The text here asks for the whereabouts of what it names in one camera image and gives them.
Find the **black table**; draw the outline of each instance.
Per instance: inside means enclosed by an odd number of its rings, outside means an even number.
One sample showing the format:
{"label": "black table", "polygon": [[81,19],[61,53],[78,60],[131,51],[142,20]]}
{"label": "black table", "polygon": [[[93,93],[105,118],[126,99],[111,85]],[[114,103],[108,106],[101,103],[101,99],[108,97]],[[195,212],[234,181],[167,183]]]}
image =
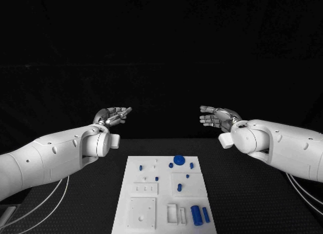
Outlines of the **black table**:
{"label": "black table", "polygon": [[[218,234],[323,234],[323,228],[283,173],[218,139],[123,139],[71,176],[68,192],[55,213],[29,234],[110,234],[129,156],[198,156]],[[13,216],[23,216],[49,195],[58,182],[32,189]],[[51,213],[64,194],[67,179],[46,204],[5,228],[15,234]]]}

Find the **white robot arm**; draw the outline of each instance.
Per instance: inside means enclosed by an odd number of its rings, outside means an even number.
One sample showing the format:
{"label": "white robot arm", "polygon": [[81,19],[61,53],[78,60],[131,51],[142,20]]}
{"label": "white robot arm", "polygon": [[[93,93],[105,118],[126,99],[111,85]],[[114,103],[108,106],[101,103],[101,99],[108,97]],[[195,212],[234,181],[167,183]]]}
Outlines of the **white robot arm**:
{"label": "white robot arm", "polygon": [[103,109],[94,124],[42,136],[16,151],[0,155],[0,201],[19,191],[52,183],[118,148],[120,135],[110,127],[126,122],[130,108]]}
{"label": "white robot arm", "polygon": [[229,109],[201,106],[203,126],[222,129],[225,149],[240,151],[289,174],[323,182],[323,134],[264,120],[242,120]]}

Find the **blue cylinder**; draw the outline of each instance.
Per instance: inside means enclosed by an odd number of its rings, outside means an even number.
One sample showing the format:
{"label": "blue cylinder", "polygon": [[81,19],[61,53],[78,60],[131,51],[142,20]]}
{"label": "blue cylinder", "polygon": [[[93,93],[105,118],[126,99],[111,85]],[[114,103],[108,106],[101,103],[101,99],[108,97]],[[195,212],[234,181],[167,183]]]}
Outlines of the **blue cylinder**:
{"label": "blue cylinder", "polygon": [[191,210],[192,210],[192,215],[193,215],[193,220],[195,220],[195,226],[202,226],[203,221],[202,221],[201,207],[192,206]]}
{"label": "blue cylinder", "polygon": [[206,212],[206,207],[203,207],[202,210],[203,210],[203,215],[205,215],[206,223],[209,223],[211,220],[209,220],[209,216],[208,216],[208,212]]}
{"label": "blue cylinder", "polygon": [[175,156],[175,164],[176,165],[179,165],[179,166],[183,165],[185,161],[186,161],[186,159],[185,159],[185,157],[182,155]]}

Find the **wire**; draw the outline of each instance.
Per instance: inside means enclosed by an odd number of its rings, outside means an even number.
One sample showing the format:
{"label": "wire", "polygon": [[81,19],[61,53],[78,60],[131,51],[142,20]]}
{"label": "wire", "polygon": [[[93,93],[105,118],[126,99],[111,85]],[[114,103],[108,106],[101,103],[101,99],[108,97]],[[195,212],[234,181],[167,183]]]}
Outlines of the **wire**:
{"label": "wire", "polygon": [[[67,188],[65,188],[65,191],[64,191],[64,195],[62,195],[62,197],[61,197],[61,201],[62,201],[62,199],[64,199],[64,197],[65,197],[65,194],[67,194],[68,182],[67,182]],[[55,210],[56,210],[56,208],[58,208],[58,206],[59,206],[59,204],[61,204],[61,201],[59,201],[56,207],[54,208],[52,212],[51,212],[49,215],[46,216],[46,218],[48,218],[48,217],[52,215],[52,213],[55,212]],[[33,229],[33,228],[46,220],[46,218],[45,218],[33,227],[31,227],[28,230],[25,230],[23,232],[20,232],[20,233],[18,233],[18,234],[26,233],[31,229]]]}
{"label": "wire", "polygon": [[302,198],[303,198],[304,201],[307,202],[307,204],[309,204],[309,205],[314,208],[314,210],[323,215],[323,212],[313,206],[313,204],[309,202],[309,200],[306,199],[306,197],[304,197],[303,194],[300,193],[300,191],[299,191],[299,189],[297,189],[297,187],[296,187],[296,185],[294,185],[291,179],[290,179],[290,183],[293,184],[293,187],[294,187],[296,191],[299,192]]}
{"label": "wire", "polygon": [[290,176],[291,176],[291,178],[293,178],[293,180],[294,180],[297,186],[300,187],[300,189],[306,192],[306,194],[307,194],[320,204],[323,204],[323,202],[304,190],[304,188],[302,187],[302,185],[300,185],[299,182],[296,181],[294,176],[293,176],[293,175],[290,175]]}
{"label": "wire", "polygon": [[62,179],[59,181],[59,184],[56,185],[56,188],[54,189],[52,193],[49,194],[49,196],[46,197],[46,199],[42,201],[42,203],[36,206],[36,208],[25,215],[22,216],[19,219],[16,219],[15,221],[12,221],[10,223],[7,223],[6,225],[0,226],[0,229],[10,226],[12,224],[15,224],[19,220],[22,220],[42,205],[44,203],[48,201],[48,199],[51,198],[52,194],[55,193],[59,185],[61,185]]}

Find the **blue round knob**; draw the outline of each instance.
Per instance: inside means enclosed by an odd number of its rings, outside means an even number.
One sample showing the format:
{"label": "blue round knob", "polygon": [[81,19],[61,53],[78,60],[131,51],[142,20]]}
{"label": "blue round knob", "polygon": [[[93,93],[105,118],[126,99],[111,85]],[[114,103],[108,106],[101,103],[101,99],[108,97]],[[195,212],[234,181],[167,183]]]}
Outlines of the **blue round knob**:
{"label": "blue round knob", "polygon": [[179,165],[179,166],[183,165],[183,164],[185,164],[185,161],[186,161],[186,160],[185,160],[185,157],[183,157],[182,155],[176,155],[176,156],[175,156],[175,164],[176,164],[176,165]]}

